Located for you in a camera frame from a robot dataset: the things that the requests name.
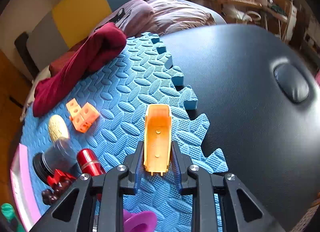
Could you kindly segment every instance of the red cylinder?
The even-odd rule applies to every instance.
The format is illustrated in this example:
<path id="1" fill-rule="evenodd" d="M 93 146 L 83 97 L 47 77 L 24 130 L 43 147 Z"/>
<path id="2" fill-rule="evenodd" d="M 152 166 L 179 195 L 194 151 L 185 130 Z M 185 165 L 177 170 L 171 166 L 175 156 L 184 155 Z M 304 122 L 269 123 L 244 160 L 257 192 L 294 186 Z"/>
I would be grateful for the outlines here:
<path id="1" fill-rule="evenodd" d="M 77 161 L 82 173 L 97 176 L 105 174 L 106 171 L 101 166 L 96 154 L 91 149 L 82 149 L 77 154 Z"/>

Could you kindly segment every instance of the triangular cutout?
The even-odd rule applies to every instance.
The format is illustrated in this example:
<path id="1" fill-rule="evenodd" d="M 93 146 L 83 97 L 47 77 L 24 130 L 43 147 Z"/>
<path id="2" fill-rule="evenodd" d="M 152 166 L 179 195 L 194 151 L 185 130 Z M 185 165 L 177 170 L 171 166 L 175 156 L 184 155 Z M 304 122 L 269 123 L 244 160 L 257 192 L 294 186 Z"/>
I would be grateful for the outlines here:
<path id="1" fill-rule="evenodd" d="M 237 195 L 240 201 L 244 220 L 250 222 L 261 219 L 262 213 L 257 206 L 248 198 L 248 196 L 241 189 L 237 189 Z"/>
<path id="2" fill-rule="evenodd" d="M 74 189 L 67 197 L 60 203 L 59 207 L 52 213 L 52 217 L 64 222 L 69 222 L 75 207 L 78 197 L 79 189 Z"/>

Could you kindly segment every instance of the black table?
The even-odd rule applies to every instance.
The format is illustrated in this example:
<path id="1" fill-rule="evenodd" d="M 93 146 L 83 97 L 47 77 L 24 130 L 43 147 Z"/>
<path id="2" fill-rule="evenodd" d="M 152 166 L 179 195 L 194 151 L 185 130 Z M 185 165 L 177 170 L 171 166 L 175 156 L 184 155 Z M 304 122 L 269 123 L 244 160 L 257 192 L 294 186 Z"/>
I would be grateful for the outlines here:
<path id="1" fill-rule="evenodd" d="M 210 127 L 204 155 L 221 148 L 235 173 L 289 231 L 320 191 L 320 89 L 301 59 L 262 28 L 201 27 L 161 37 Z M 274 77 L 294 65 L 309 96 L 292 103 Z"/>

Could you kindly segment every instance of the yellow oval toy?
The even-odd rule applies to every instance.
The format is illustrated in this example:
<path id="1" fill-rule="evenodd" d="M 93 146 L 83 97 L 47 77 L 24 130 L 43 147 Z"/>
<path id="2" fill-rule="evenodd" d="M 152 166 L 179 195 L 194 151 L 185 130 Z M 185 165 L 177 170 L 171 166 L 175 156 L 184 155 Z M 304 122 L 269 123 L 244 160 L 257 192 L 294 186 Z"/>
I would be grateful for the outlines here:
<path id="1" fill-rule="evenodd" d="M 166 173 L 171 150 L 171 108 L 167 104 L 150 104 L 144 124 L 144 167 L 147 172 Z"/>
<path id="2" fill-rule="evenodd" d="M 59 115 L 53 115 L 49 119 L 48 132 L 53 143 L 60 137 L 69 138 L 67 125 L 65 124 L 63 118 Z"/>

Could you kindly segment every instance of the purple plastic object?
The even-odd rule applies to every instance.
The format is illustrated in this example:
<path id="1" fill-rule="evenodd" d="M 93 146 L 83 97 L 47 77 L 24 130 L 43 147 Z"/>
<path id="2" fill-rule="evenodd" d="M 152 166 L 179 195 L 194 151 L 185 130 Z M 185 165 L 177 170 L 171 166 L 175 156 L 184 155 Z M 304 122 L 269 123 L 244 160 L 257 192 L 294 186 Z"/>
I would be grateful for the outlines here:
<path id="1" fill-rule="evenodd" d="M 123 210 L 124 232 L 154 232 L 157 226 L 157 216 L 152 211 L 130 213 Z"/>

